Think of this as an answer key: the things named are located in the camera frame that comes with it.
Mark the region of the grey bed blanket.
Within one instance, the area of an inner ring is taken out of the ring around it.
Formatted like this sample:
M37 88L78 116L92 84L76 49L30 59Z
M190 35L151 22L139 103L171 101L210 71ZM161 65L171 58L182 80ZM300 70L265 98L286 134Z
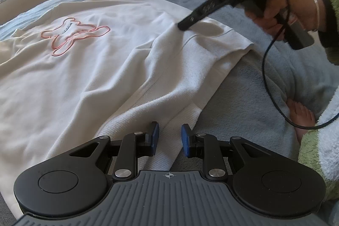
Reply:
M23 12L1 26L1 42L38 20L55 6L88 0L49 0ZM189 10L203 0L165 0ZM242 56L200 113L196 132L221 139L239 135L289 158L298 156L294 129L281 117L289 97L321 114L336 87L338 67L330 64L321 46L299 51L284 42L268 48L271 38L244 15L241 9L225 7L211 15L250 40L252 47ZM191 167L182 149L170 168Z

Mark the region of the green white fleece sleeve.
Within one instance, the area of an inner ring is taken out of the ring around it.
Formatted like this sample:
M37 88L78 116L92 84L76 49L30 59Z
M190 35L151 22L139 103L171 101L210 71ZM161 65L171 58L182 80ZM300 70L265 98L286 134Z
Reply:
M338 0L322 0L326 14L326 30L318 31L328 60L338 65Z

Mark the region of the person bare foot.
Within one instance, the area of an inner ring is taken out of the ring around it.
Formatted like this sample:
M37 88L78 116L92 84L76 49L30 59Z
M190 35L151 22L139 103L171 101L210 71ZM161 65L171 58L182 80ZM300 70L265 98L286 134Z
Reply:
M290 120L294 124L304 127L315 126L315 116L307 107L291 99L287 100L287 106L290 110Z

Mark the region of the white green fleece robe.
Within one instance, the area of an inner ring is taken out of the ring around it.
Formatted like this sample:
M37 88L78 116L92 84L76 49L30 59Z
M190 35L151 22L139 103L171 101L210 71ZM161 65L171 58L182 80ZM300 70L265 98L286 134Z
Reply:
M338 199L338 119L302 136L298 162L322 176L326 200Z

